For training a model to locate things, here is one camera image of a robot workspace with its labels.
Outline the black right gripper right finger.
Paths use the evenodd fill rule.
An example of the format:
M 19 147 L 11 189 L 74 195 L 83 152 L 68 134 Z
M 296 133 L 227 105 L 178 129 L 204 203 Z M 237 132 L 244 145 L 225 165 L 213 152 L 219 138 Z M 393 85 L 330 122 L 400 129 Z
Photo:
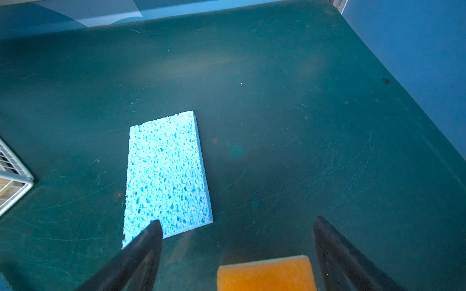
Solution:
M 404 290 L 322 216 L 314 223 L 314 244 L 326 290 Z

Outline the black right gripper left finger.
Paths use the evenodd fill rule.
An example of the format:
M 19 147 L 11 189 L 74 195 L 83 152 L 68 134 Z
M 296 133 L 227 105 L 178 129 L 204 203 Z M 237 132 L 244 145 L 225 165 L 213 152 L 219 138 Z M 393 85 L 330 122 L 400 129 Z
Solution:
M 160 264 L 162 242 L 163 230 L 159 220 L 155 220 L 77 289 L 151 291 Z

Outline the orange sponge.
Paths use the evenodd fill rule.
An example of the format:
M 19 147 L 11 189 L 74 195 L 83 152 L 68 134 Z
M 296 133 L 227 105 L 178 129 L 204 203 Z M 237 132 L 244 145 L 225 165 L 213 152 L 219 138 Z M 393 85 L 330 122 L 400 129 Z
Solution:
M 219 291 L 315 291 L 313 268 L 305 255 L 220 266 Z

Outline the blue sponge near shelf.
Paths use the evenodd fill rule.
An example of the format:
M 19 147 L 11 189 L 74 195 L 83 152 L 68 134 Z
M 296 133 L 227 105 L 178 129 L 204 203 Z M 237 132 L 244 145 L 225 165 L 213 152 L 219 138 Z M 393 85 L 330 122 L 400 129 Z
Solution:
M 192 111 L 130 128 L 122 246 L 155 220 L 164 238 L 214 220 Z

